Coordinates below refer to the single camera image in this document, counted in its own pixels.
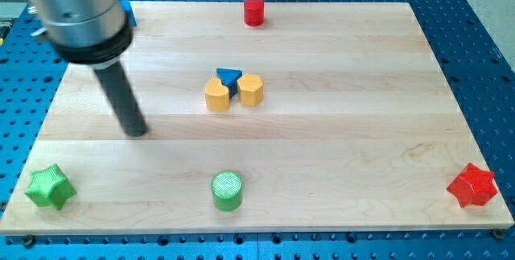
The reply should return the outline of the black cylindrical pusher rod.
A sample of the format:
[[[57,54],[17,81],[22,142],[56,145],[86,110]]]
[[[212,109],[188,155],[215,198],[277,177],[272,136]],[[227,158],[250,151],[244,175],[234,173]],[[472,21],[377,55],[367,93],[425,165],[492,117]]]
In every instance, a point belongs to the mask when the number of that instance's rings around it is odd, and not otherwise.
[[[117,61],[94,71],[123,132],[131,137],[147,132],[146,122],[122,64]]]

